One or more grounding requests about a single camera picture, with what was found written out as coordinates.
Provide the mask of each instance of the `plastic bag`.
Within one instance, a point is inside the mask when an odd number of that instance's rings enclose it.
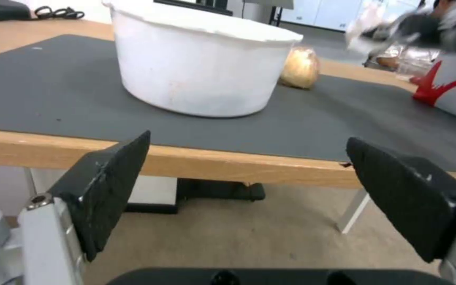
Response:
[[[320,63],[311,47],[294,47],[291,49],[279,83],[302,89],[311,88],[318,80]]]
[[[360,37],[364,31],[380,25],[383,22],[384,13],[385,8],[374,2],[365,8],[360,18],[351,23],[346,30],[345,38],[349,50],[370,54],[373,50],[386,45],[386,43],[373,42]]]

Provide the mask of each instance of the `black base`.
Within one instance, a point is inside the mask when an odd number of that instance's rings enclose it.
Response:
[[[179,179],[177,181],[177,201],[191,198],[213,198],[256,201],[265,199],[261,183],[246,186],[241,182]]]
[[[127,213],[163,213],[163,214],[176,214],[179,212],[177,204],[145,204],[145,203],[128,203],[126,209]]]
[[[175,204],[128,203],[125,212],[129,213],[160,213],[176,214],[179,202],[192,198],[230,199],[259,201],[265,199],[265,190],[261,183],[246,186],[241,182],[177,179]]]

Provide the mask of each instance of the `gray fabric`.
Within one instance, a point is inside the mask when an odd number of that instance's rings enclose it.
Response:
[[[0,54],[0,130],[346,161],[351,136],[456,171],[456,117],[405,90],[321,76],[311,91],[277,86],[243,118],[168,112],[121,85],[113,42],[59,36]]]
[[[265,6],[283,7],[293,9],[293,0],[245,0],[246,3],[256,3]]]

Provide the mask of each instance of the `foam pad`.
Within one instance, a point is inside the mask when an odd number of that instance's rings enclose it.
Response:
[[[103,251],[119,221],[149,145],[147,131],[128,144],[87,153],[49,189],[67,203],[88,261]]]
[[[456,179],[427,159],[353,137],[347,153],[372,200],[420,257],[444,258],[456,236]]]

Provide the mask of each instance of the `black cable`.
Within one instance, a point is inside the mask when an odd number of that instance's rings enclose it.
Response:
[[[11,18],[0,18],[1,21],[19,20],[19,21],[40,21],[48,19],[65,19],[65,20],[79,20],[85,16],[83,11],[75,11],[71,7],[57,9],[53,11],[49,6],[41,6],[35,9],[34,14],[36,18],[28,19],[11,19]]]
[[[65,19],[65,20],[78,20],[85,16],[83,11],[75,11],[71,7],[57,9],[52,11],[49,6],[41,6],[34,11],[38,20],[46,19]]]
[[[244,9],[246,8],[246,0],[242,0],[242,18],[244,19]]]

